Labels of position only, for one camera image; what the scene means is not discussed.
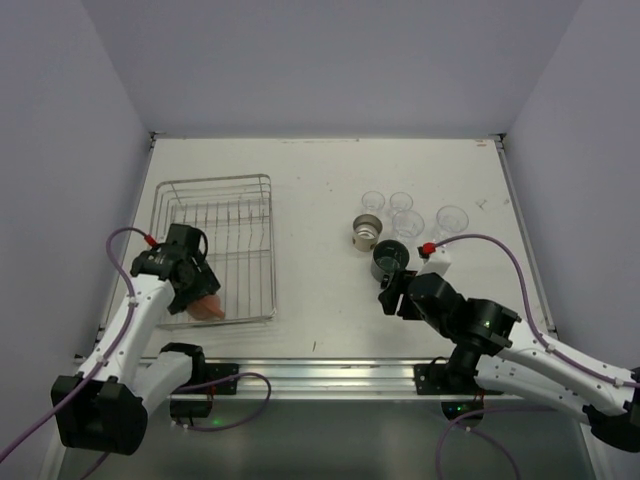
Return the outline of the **clear glass tumbler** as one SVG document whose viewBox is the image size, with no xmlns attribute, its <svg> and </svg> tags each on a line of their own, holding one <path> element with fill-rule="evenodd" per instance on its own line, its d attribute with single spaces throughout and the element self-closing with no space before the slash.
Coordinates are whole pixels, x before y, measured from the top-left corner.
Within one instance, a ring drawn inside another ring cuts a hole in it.
<svg viewBox="0 0 640 480">
<path fill-rule="evenodd" d="M 367 191 L 361 197 L 362 212 L 378 216 L 386 203 L 385 196 L 378 191 Z"/>
</svg>

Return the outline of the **faceted clear glass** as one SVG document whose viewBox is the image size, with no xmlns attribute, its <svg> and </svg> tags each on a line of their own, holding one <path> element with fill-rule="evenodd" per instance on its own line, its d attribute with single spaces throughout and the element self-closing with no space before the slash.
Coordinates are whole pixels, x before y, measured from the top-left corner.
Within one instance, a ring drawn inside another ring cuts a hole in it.
<svg viewBox="0 0 640 480">
<path fill-rule="evenodd" d="M 398 211 L 393 216 L 393 238 L 405 246 L 414 245 L 424 232 L 424 228 L 424 219 L 419 213 L 413 210 Z"/>
</svg>

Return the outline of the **dark green mug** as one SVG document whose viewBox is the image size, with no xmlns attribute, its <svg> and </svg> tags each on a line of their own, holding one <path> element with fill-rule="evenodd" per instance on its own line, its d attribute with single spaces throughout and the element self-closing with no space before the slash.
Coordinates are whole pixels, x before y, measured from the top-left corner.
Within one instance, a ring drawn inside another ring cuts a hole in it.
<svg viewBox="0 0 640 480">
<path fill-rule="evenodd" d="M 407 247 L 393 239 L 380 241 L 373 249 L 370 272 L 372 277 L 381 284 L 385 278 L 390 278 L 396 271 L 404 270 L 410 261 Z"/>
</svg>

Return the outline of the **small clear glass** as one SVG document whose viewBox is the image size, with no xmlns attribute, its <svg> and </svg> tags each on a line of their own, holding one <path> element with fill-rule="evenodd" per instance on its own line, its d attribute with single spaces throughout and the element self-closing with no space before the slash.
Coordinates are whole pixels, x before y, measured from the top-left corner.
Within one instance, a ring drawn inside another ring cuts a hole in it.
<svg viewBox="0 0 640 480">
<path fill-rule="evenodd" d="M 395 216 L 399 212 L 411 210 L 413 207 L 413 198 L 406 192 L 395 192 L 389 199 L 389 207 L 391 216 Z"/>
</svg>

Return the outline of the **orange plastic cup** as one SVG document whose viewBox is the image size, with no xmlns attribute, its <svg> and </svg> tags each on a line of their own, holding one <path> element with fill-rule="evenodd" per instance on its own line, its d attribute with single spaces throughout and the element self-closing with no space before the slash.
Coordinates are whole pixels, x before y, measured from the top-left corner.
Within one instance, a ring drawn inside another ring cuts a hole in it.
<svg viewBox="0 0 640 480">
<path fill-rule="evenodd" d="M 225 312 L 221 308 L 221 300 L 218 295 L 207 295 L 200 300 L 191 303 L 187 313 L 197 321 L 210 321 L 224 319 Z"/>
</svg>

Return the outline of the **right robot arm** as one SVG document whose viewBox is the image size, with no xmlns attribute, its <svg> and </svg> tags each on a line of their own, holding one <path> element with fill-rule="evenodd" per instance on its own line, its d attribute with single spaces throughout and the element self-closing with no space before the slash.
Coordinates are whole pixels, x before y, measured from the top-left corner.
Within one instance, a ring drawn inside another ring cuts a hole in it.
<svg viewBox="0 0 640 480">
<path fill-rule="evenodd" d="M 639 450 L 639 371 L 594 359 L 535 334 L 513 310 L 464 298 L 436 273 L 384 275 L 387 315 L 426 322 L 454 349 L 445 362 L 414 368 L 416 391 L 504 393 L 564 412 L 618 450 Z"/>
</svg>

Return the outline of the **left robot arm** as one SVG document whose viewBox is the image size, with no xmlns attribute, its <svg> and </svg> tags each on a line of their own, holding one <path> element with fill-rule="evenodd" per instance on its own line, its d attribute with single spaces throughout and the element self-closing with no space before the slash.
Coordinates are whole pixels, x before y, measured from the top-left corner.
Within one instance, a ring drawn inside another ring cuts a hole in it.
<svg viewBox="0 0 640 480">
<path fill-rule="evenodd" d="M 125 276 L 128 293 L 100 342 L 75 375 L 60 376 L 52 386 L 59 437 L 68 448 L 133 454 L 165 399 L 207 378 L 204 352 L 193 344 L 169 343 L 150 366 L 139 367 L 164 316 L 220 288 L 202 230 L 172 224 L 163 242 L 148 244 Z"/>
</svg>

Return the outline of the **tall clear glass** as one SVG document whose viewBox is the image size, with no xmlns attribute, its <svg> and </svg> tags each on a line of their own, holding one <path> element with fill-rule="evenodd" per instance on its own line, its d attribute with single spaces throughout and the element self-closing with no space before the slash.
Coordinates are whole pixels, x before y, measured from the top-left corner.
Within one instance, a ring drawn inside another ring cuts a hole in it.
<svg viewBox="0 0 640 480">
<path fill-rule="evenodd" d="M 435 217 L 433 240 L 438 243 L 452 236 L 464 233 L 469 226 L 469 217 L 460 207 L 445 205 Z"/>
</svg>

